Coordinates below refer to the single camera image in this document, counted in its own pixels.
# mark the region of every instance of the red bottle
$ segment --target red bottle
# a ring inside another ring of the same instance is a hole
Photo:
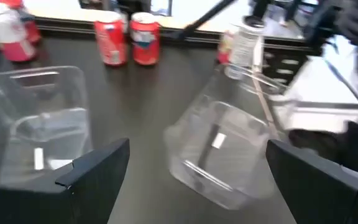
[[[94,22],[96,40],[102,60],[107,65],[122,65],[126,62],[124,22],[117,12],[103,12]]]
[[[41,35],[37,25],[35,25],[35,17],[27,12],[22,0],[0,0],[0,3],[7,4],[11,9],[16,10],[17,13],[19,13],[20,20],[27,32],[27,40],[31,44],[36,44],[40,41]]]
[[[160,56],[158,22],[150,13],[132,15],[131,37],[134,41],[134,60],[141,65],[153,65]]]

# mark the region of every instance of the black countertop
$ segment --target black countertop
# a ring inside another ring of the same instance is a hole
[[[215,50],[162,47],[160,62],[132,60],[105,67],[93,40],[46,38],[38,60],[12,64],[0,55],[0,72],[73,65],[85,73],[95,148],[129,137],[131,158],[109,223],[295,223],[278,191],[241,210],[225,210],[168,171],[163,130],[189,106],[214,71]]]

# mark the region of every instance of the red soda can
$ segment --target red soda can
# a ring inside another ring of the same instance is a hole
[[[103,12],[94,22],[96,40],[102,60],[107,65],[122,65],[126,62],[124,22],[117,12]]]
[[[25,62],[36,56],[34,47],[26,37],[18,13],[0,3],[0,50],[8,60]]]
[[[134,60],[141,65],[153,65],[160,56],[158,22],[150,13],[132,15],[131,37],[134,41]]]

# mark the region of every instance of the plastic bin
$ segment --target plastic bin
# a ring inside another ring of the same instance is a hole
[[[40,177],[92,150],[76,67],[0,73],[0,184]]]
[[[275,184],[266,143],[285,138],[295,105],[286,86],[244,68],[226,67],[165,130],[170,172],[227,209],[268,197]]]

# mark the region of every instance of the transparent plastic tub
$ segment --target transparent plastic tub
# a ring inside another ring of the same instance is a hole
[[[0,73],[0,184],[32,180],[91,150],[79,68]]]
[[[165,130],[170,172],[227,209],[270,196],[275,184],[265,146],[285,138],[296,102],[278,82],[226,67]]]

